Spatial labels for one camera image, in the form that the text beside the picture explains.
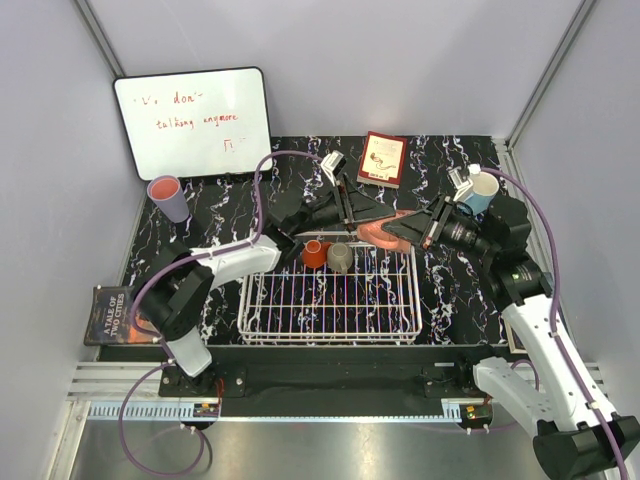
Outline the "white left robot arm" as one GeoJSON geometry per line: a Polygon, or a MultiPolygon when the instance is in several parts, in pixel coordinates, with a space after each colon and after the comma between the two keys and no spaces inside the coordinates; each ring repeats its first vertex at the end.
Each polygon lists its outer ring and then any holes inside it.
{"type": "Polygon", "coordinates": [[[259,231],[245,240],[202,249],[176,242],[156,257],[132,291],[132,315],[155,329],[154,341],[181,370],[181,384],[196,396],[215,386],[213,359],[198,330],[198,318],[213,288],[248,275],[270,272],[298,256],[302,233],[392,218],[396,210],[358,190],[342,174],[324,195],[306,200],[299,189],[280,193],[261,210],[259,231]]]}

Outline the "pink floral mug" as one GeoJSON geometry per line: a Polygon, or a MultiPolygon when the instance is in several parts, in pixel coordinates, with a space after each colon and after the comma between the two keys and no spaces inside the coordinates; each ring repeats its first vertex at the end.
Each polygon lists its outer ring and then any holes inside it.
{"type": "MultiPolygon", "coordinates": [[[[397,210],[393,220],[414,213],[414,210],[397,210]]],[[[411,244],[395,235],[389,234],[382,229],[384,223],[390,222],[391,218],[361,224],[357,227],[356,235],[359,240],[367,242],[388,251],[399,252],[401,254],[409,253],[411,244]]]]}

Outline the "lavender plastic tumbler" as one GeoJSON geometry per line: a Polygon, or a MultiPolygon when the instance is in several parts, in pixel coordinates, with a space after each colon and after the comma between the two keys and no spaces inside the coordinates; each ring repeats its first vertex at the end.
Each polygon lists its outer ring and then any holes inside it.
{"type": "Polygon", "coordinates": [[[149,199],[173,223],[182,223],[190,215],[181,182],[164,175],[152,180],[146,190],[149,199]]]}

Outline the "light blue ceramic mug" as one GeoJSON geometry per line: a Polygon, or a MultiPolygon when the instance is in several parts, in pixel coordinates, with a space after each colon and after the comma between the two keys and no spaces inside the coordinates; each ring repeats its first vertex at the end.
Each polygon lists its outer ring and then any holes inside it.
{"type": "Polygon", "coordinates": [[[466,205],[474,216],[484,213],[497,192],[500,184],[492,174],[480,171],[468,176],[470,184],[456,195],[456,202],[466,205]]]}

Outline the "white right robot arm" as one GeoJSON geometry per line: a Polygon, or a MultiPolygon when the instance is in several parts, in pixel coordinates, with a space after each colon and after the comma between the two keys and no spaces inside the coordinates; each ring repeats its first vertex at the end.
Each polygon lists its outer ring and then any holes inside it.
{"type": "Polygon", "coordinates": [[[552,312],[552,288],[527,252],[531,223],[522,201],[497,195],[476,220],[438,196],[382,229],[414,247],[447,246],[476,258],[482,290],[523,343],[542,384],[532,387],[485,348],[454,371],[460,393],[482,391],[502,404],[531,437],[551,479],[576,479],[624,463],[639,444],[639,422],[621,415],[603,394],[552,312]]]}

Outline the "orange small cup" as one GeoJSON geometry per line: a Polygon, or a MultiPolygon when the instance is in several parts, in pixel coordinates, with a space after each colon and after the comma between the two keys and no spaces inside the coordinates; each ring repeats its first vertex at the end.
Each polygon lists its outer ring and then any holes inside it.
{"type": "Polygon", "coordinates": [[[310,269],[323,267],[327,262],[327,254],[330,246],[330,242],[321,242],[316,239],[307,241],[301,252],[302,263],[310,269]]]}

